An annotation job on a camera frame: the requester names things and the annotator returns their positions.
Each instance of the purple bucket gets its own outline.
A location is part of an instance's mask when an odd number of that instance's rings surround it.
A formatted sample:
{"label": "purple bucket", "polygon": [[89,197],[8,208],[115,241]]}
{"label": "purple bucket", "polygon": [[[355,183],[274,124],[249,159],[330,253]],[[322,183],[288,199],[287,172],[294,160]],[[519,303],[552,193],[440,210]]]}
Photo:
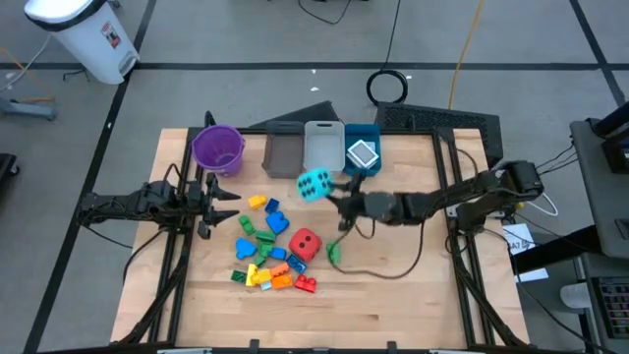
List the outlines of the purple bucket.
{"label": "purple bucket", "polygon": [[221,176],[233,176],[243,167],[245,140],[234,127],[207,127],[193,140],[193,157],[199,166]]}

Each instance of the gray container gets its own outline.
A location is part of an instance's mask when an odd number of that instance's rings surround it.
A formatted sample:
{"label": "gray container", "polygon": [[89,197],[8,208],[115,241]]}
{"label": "gray container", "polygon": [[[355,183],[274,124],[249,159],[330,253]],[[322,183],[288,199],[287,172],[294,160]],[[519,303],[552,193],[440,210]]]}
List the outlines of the gray container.
{"label": "gray container", "polygon": [[345,167],[345,125],[341,122],[312,121],[306,123],[307,170],[326,168],[341,172]]}
{"label": "gray container", "polygon": [[266,123],[266,146],[262,168],[270,178],[297,178],[304,164],[304,123]]}

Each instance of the trash can lid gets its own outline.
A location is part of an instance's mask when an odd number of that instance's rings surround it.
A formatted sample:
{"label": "trash can lid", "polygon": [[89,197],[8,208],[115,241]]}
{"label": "trash can lid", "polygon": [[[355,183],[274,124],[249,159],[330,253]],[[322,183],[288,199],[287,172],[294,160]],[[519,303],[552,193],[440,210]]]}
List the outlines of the trash can lid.
{"label": "trash can lid", "polygon": [[34,21],[61,24],[80,17],[85,10],[92,11],[89,15],[93,15],[95,12],[93,5],[96,5],[97,11],[104,2],[101,0],[29,0],[24,7],[24,12]]}

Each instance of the wooden tabletop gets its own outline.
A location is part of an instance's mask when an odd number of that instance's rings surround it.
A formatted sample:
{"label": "wooden tabletop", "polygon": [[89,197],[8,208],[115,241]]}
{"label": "wooden tabletop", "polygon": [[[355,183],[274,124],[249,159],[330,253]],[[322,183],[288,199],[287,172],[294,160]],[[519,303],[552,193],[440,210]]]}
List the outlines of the wooden tabletop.
{"label": "wooden tabletop", "polygon": [[[187,130],[161,133],[151,181],[162,178],[167,166],[181,163]],[[479,132],[455,130],[458,148],[467,151],[481,169],[486,160]],[[290,228],[276,244],[287,249],[292,234],[310,228],[323,243],[338,236],[339,216],[328,201],[304,203],[294,180],[270,179],[261,168],[264,135],[245,135],[243,170],[235,177],[220,178],[222,189],[241,195],[239,201],[218,202],[217,208],[236,208],[248,215],[257,229],[268,230],[263,210],[250,210],[247,198],[264,194],[280,202]],[[382,170],[364,183],[364,191],[430,192],[439,189],[430,136],[382,136]],[[443,145],[448,181],[452,183],[447,146]],[[464,178],[474,174],[472,163],[459,155]],[[170,182],[176,184],[171,174]],[[367,220],[359,222],[365,232]],[[487,229],[502,233],[492,220]],[[141,223],[135,248],[156,231],[153,223]],[[247,271],[252,259],[235,257],[234,243],[245,237],[237,217],[221,223],[210,240],[195,234],[177,337],[178,346],[247,347],[252,338],[262,347],[384,348],[397,341],[400,348],[465,348],[465,336],[452,261],[444,250],[445,217],[438,212],[427,221],[424,251],[417,267],[399,280],[368,275],[345,275],[333,269],[320,252],[308,264],[306,275],[316,278],[317,290],[261,291],[230,280],[232,270]],[[342,243],[341,266],[397,274],[413,262],[419,248],[419,227],[387,227],[378,224],[375,237],[365,240],[352,233]],[[477,237],[486,294],[504,321],[528,341],[511,263],[504,241],[489,233]],[[166,237],[159,238],[132,263],[125,283],[112,340],[127,334],[155,296]],[[267,261],[265,266],[279,264]],[[476,337],[483,342],[478,307],[471,299]],[[160,338],[171,309],[165,307]]]}

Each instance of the gray floor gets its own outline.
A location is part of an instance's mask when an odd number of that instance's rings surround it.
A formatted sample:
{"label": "gray floor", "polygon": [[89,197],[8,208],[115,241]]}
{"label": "gray floor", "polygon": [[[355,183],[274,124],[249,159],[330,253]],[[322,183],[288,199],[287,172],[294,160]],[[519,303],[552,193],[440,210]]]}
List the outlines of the gray floor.
{"label": "gray floor", "polygon": [[[133,38],[148,0],[122,3],[117,14]],[[344,6],[340,0],[305,3],[330,19]],[[0,45],[28,61],[45,32],[24,17],[23,4],[0,0],[0,32],[11,34],[3,36]],[[629,3],[581,0],[580,4],[607,61],[629,62],[629,37],[624,35],[629,31],[624,16]],[[391,61],[456,62],[475,7],[473,1],[404,0]],[[167,63],[378,62],[386,54],[394,11],[393,1],[356,1],[341,24],[330,27],[301,12],[296,0],[157,0],[140,54],[144,62]],[[0,63],[8,61],[0,57]],[[570,3],[558,0],[487,0],[466,61],[596,63]],[[75,59],[51,40],[39,62],[72,63]],[[8,73],[0,72],[2,82]],[[11,188],[2,192],[0,203],[3,353],[24,348],[116,91],[116,87],[95,80],[87,82],[83,76],[64,83],[63,71],[33,73],[56,95],[59,118],[53,123],[0,119],[0,151],[17,154],[23,167]],[[365,81],[371,73],[135,71],[94,190],[114,194],[136,189],[148,178],[160,129],[199,126],[206,109],[220,123],[244,127],[329,99],[346,122],[372,122],[375,109],[365,95]],[[407,103],[447,105],[451,71],[403,73],[412,77]],[[613,74],[629,92],[629,72]],[[382,78],[374,89],[378,97],[387,99],[394,98],[399,87]],[[24,79],[0,94],[22,98],[45,92]],[[499,115],[505,156],[536,162],[568,147],[571,121],[604,116],[615,106],[599,70],[463,71],[454,103],[455,109]],[[525,209],[527,216],[559,233],[592,222],[578,166],[550,174],[544,182],[560,217]],[[130,244],[135,227],[110,222],[97,228]],[[108,342],[121,291],[120,274],[129,254],[81,231],[41,350]],[[552,275],[547,281],[557,277],[564,276]],[[561,308],[557,294],[543,294],[544,289],[543,282],[532,286],[563,321],[578,328],[576,316]],[[534,304],[522,299],[533,342],[543,348],[583,348]]]}

